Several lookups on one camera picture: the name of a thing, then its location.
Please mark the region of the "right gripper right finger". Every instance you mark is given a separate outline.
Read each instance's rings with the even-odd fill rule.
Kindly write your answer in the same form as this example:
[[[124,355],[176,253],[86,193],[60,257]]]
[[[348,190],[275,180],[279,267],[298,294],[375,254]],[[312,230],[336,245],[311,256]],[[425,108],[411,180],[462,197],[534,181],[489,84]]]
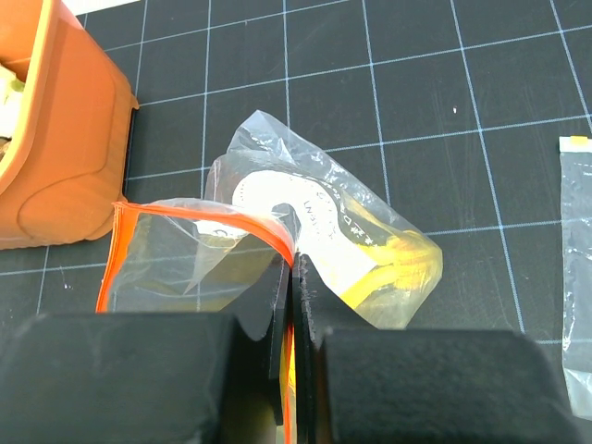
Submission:
[[[291,275],[301,443],[579,443],[549,360],[504,330],[379,329],[300,254]]]

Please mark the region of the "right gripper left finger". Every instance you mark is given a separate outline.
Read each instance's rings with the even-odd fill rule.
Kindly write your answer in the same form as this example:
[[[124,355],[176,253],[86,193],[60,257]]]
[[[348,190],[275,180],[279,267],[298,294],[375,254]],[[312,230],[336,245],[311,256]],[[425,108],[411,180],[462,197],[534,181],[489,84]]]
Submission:
[[[1,353],[5,443],[273,443],[290,269],[216,313],[44,314]]]

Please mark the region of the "yellow banana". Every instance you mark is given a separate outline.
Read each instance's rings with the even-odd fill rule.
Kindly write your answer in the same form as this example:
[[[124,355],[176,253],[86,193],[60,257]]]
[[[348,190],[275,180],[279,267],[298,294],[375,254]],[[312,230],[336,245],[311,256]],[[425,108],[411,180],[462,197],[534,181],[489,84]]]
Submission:
[[[408,323],[441,276],[441,252],[406,230],[370,246],[304,244],[322,283],[376,326]],[[206,220],[145,218],[114,290],[119,310],[216,312],[262,277],[284,271],[283,257],[249,231]]]

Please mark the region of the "red zipper clear bag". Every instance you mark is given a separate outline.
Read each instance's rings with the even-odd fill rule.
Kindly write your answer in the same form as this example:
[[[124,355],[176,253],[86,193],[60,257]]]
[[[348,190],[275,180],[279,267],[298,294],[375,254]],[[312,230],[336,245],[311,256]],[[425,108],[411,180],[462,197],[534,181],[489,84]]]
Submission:
[[[338,246],[346,242],[374,246],[383,244],[389,236],[410,230],[438,247],[332,156],[262,111],[253,113],[240,124],[227,151],[214,161],[203,199],[119,202],[115,206],[113,237],[97,311],[105,314],[205,312],[131,311],[119,310],[114,305],[114,290],[123,276],[121,270],[130,259],[130,245],[145,218],[214,221],[249,231],[282,255],[282,264],[290,269],[288,320],[280,368],[285,423],[278,428],[275,442],[285,443],[301,443],[297,439],[295,423],[291,275],[296,257],[300,254],[308,256],[304,244],[332,241]],[[442,276],[443,254],[440,252]],[[352,310],[373,327],[386,329],[407,326],[417,311],[404,326],[385,327],[374,325]]]

